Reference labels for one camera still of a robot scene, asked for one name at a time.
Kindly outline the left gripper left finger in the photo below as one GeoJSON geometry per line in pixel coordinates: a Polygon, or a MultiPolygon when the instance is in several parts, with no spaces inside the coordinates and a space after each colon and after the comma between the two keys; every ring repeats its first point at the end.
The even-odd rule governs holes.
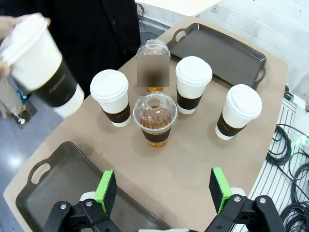
{"type": "Polygon", "coordinates": [[[75,205],[65,201],[55,203],[43,231],[80,232],[91,229],[94,232],[117,232],[118,227],[111,220],[116,195],[114,170],[105,171],[93,198],[75,205]]]}

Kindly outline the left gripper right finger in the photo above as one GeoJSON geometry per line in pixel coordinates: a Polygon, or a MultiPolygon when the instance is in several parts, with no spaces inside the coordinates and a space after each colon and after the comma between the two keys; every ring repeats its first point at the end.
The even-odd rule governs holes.
{"type": "Polygon", "coordinates": [[[209,189],[216,217],[207,232],[229,232],[235,224],[245,225],[249,232],[284,232],[285,227],[273,200],[262,195],[254,200],[233,194],[220,167],[211,169],[209,189]]]}

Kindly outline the person's right hand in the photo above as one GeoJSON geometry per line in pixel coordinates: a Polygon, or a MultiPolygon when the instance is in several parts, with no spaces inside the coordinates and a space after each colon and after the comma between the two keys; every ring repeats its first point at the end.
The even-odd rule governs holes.
{"type": "MultiPolygon", "coordinates": [[[[13,32],[15,26],[18,23],[26,20],[27,18],[33,15],[43,17],[41,13],[26,14],[26,15],[22,15],[19,17],[1,15],[0,16],[0,44],[2,44],[3,40],[13,32]]],[[[2,80],[3,78],[8,77],[11,73],[12,73],[12,68],[8,66],[5,62],[0,60],[0,79],[2,80]]]]}

